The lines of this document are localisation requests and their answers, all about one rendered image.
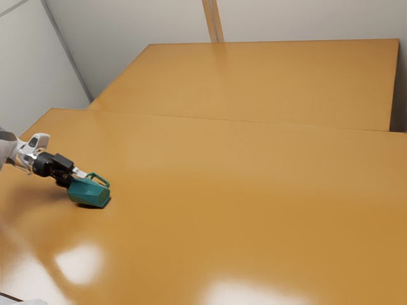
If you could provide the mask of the teal faceted mug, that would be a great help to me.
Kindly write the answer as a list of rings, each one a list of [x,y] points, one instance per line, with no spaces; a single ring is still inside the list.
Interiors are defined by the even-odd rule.
[[[110,200],[110,183],[96,173],[89,173],[85,178],[73,178],[67,195],[74,203],[104,208]]]

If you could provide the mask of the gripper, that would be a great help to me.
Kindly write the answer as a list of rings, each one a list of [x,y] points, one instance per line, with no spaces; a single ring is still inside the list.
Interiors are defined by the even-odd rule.
[[[74,166],[74,163],[65,156],[57,153],[42,152],[33,162],[32,171],[40,177],[53,177],[56,185],[69,188],[73,177],[85,178],[86,172]]]

